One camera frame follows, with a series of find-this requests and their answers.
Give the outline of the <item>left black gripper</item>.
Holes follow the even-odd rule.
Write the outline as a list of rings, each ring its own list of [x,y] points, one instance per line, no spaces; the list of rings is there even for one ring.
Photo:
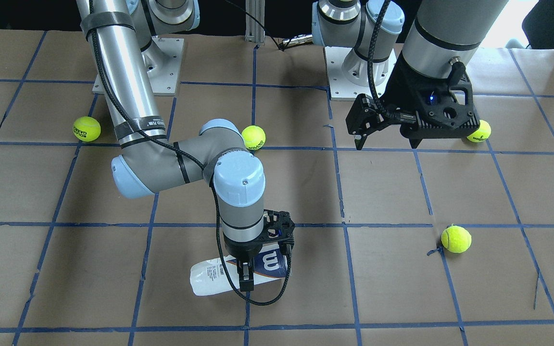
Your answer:
[[[399,55],[383,102],[396,114],[413,114],[411,122],[400,123],[411,149],[417,149],[423,139],[465,138],[480,127],[470,79],[461,61],[449,65],[448,77],[436,79],[416,72]],[[367,133],[354,134],[356,150],[363,149],[367,137]]]

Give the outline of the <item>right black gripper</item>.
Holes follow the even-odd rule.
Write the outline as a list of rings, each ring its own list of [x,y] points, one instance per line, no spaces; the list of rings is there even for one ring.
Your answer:
[[[247,293],[254,290],[254,258],[268,239],[268,230],[263,226],[245,229],[224,227],[224,241],[228,253],[238,260],[239,290]]]

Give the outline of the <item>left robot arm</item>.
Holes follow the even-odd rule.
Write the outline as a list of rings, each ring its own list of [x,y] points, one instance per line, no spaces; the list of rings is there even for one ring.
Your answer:
[[[379,93],[380,67],[402,33],[404,11],[391,0],[315,2],[314,43],[349,48],[343,72],[363,88],[346,116],[356,149],[392,125],[412,148],[424,139],[466,138],[481,129],[466,66],[505,6],[505,0],[423,0]]]

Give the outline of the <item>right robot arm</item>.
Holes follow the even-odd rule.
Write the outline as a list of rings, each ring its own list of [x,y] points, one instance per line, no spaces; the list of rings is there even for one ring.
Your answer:
[[[197,136],[169,143],[154,88],[175,81],[175,57],[157,37],[199,21],[194,0],[79,0],[81,28],[90,44],[122,154],[112,160],[115,184],[127,198],[150,196],[205,180],[217,198],[225,245],[237,259],[239,289],[254,287],[254,258],[264,229],[263,165],[246,150],[230,121],[207,122]]]

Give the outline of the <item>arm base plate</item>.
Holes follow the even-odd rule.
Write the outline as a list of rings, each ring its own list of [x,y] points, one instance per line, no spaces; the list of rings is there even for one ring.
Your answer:
[[[371,95],[367,61],[356,55],[353,48],[325,47],[325,59],[332,100],[353,101],[360,94]],[[396,53],[392,50],[386,61],[373,64],[373,81],[379,97],[386,90],[396,61]]]
[[[176,96],[183,48],[182,38],[151,37],[150,45],[138,53],[130,46],[122,52],[110,50],[103,70],[117,91],[125,87],[134,95]]]

